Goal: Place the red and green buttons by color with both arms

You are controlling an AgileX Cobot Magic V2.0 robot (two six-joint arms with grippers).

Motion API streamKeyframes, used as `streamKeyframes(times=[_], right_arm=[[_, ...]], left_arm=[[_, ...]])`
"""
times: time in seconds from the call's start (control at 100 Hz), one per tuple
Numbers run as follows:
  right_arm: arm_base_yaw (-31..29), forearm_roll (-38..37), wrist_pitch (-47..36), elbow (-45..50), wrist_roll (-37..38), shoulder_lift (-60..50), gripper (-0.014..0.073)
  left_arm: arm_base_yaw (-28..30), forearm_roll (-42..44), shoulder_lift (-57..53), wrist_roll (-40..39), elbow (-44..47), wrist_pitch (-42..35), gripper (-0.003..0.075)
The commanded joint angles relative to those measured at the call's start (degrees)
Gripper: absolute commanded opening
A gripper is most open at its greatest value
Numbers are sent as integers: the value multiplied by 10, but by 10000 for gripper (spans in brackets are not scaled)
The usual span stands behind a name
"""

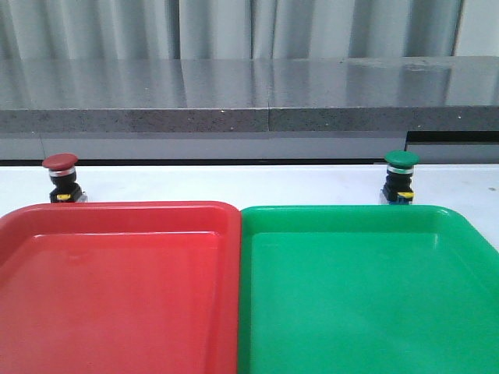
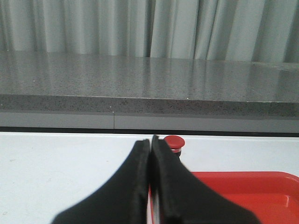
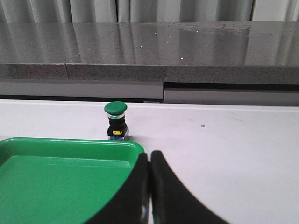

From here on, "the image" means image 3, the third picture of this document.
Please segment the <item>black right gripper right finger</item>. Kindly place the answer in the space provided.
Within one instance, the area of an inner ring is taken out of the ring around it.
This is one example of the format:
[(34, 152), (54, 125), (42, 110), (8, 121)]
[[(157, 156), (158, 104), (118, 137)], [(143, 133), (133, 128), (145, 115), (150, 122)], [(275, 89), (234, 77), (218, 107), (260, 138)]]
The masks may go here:
[(156, 224), (226, 224), (184, 186), (161, 151), (150, 161), (150, 188)]

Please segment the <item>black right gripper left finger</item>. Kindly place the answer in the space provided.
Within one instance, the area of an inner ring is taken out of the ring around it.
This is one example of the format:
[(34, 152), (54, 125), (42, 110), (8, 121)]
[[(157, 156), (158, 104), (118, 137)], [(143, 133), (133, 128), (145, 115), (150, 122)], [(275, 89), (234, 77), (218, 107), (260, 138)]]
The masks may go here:
[(149, 222), (149, 162), (146, 153), (138, 156), (127, 180), (112, 199), (87, 224), (147, 224)]

